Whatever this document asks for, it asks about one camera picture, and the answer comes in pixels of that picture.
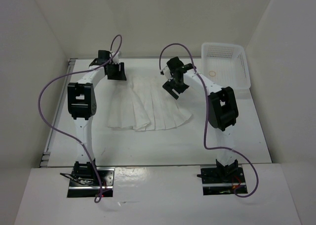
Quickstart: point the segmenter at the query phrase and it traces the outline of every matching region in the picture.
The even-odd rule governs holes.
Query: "wrinkled fabric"
[[[168,130],[181,126],[191,113],[178,106],[159,77],[131,77],[114,91],[108,127],[136,131]]]

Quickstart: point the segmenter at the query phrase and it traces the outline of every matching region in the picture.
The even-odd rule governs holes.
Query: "purple cable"
[[[243,154],[241,154],[240,152],[235,151],[235,150],[233,150],[232,148],[229,148],[229,147],[207,147],[207,146],[206,146],[207,127],[208,127],[208,115],[209,115],[209,104],[208,104],[207,88],[206,88],[205,82],[203,81],[202,77],[201,77],[201,76],[199,75],[199,73],[197,72],[197,68],[196,68],[196,66],[194,65],[193,57],[192,57],[192,54],[191,54],[191,52],[189,51],[189,49],[188,49],[185,45],[180,44],[180,43],[172,43],[172,44],[167,45],[165,48],[163,48],[163,50],[161,51],[160,56],[159,56],[159,69],[160,69],[160,71],[161,71],[161,57],[162,57],[162,54],[163,54],[163,52],[164,52],[168,47],[173,46],[173,45],[179,45],[179,46],[183,47],[183,48],[188,52],[189,57],[190,57],[190,59],[191,59],[191,63],[192,63],[193,69],[194,69],[195,73],[197,74],[197,77],[201,80],[202,85],[203,85],[203,88],[204,88],[205,99],[206,99],[206,117],[205,117],[204,141],[203,141],[204,148],[205,148],[206,150],[225,149],[225,150],[232,151],[232,152],[234,152],[234,153],[236,153],[236,154],[242,156],[242,157],[250,164],[250,166],[252,167],[252,169],[253,169],[253,171],[254,171],[254,173],[255,173],[255,175],[256,175],[256,186],[255,186],[255,188],[253,189],[253,191],[252,191],[251,193],[247,194],[247,195],[239,195],[239,194],[237,194],[237,193],[236,193],[236,190],[238,189],[238,187],[237,187],[236,189],[234,189],[234,194],[235,194],[237,197],[240,197],[240,198],[247,198],[247,197],[253,195],[253,194],[256,192],[257,188],[258,188],[258,185],[259,185],[259,177],[258,177],[257,170],[255,169],[255,167],[253,166],[253,164],[250,162],[250,160],[249,160],[246,156],[244,156]]]
[[[120,47],[121,47],[121,45],[122,45],[122,39],[123,39],[123,38],[122,38],[121,35],[117,35],[117,36],[115,36],[114,39],[112,40],[111,49],[112,49],[113,43],[114,43],[114,41],[116,40],[117,37],[120,37],[120,42],[119,42],[118,49],[117,49],[117,51],[115,52],[115,54],[113,54],[113,56],[112,56],[108,61],[106,61],[104,64],[102,64],[102,65],[100,65],[100,66],[98,66],[98,67],[95,67],[94,69],[88,69],[88,70],[84,70],[84,71],[78,71],[78,72],[68,73],[68,74],[59,76],[59,77],[57,77],[57,78],[54,78],[53,80],[51,80],[49,83],[47,83],[47,84],[43,87],[43,89],[42,89],[42,90],[40,91],[40,93],[39,93],[39,99],[38,99],[39,115],[40,115],[40,117],[42,118],[42,120],[43,120],[50,128],[52,128],[53,130],[55,130],[55,131],[57,131],[57,132],[60,132],[61,134],[66,135],[66,136],[71,137],[71,138],[73,138],[74,140],[76,140],[76,141],[83,147],[84,151],[86,152],[86,154],[87,154],[87,156],[88,156],[88,158],[89,158],[89,161],[90,161],[90,163],[92,164],[92,167],[93,167],[93,169],[94,169],[94,171],[95,171],[95,173],[96,173],[96,176],[97,176],[97,179],[98,179],[98,182],[99,182],[99,185],[100,185],[100,193],[99,193],[98,195],[96,195],[96,197],[94,198],[94,202],[95,202],[95,203],[99,203],[99,202],[101,201],[101,199],[102,199],[102,194],[103,194],[103,188],[102,188],[101,178],[100,178],[100,176],[99,176],[99,174],[98,174],[97,168],[96,168],[94,162],[92,161],[92,158],[91,158],[91,156],[90,156],[88,150],[86,149],[85,145],[83,144],[83,142],[82,142],[79,138],[76,138],[75,136],[73,136],[73,135],[71,135],[71,134],[68,134],[68,133],[66,133],[66,132],[64,132],[64,131],[61,131],[61,130],[57,129],[56,127],[54,127],[53,125],[51,125],[51,124],[45,119],[45,117],[43,116],[43,113],[42,113],[42,111],[41,111],[40,100],[41,100],[41,97],[42,97],[44,91],[45,91],[45,90],[48,88],[48,86],[49,86],[50,84],[52,84],[54,81],[56,81],[56,80],[58,80],[58,79],[61,79],[61,78],[64,78],[64,77],[67,77],[67,76],[70,76],[70,75],[73,75],[73,74],[92,72],[92,71],[95,71],[95,70],[97,70],[97,69],[99,69],[99,68],[101,68],[101,67],[107,65],[109,62],[111,62],[112,59],[113,59],[113,58],[117,55],[117,53],[119,52]]]

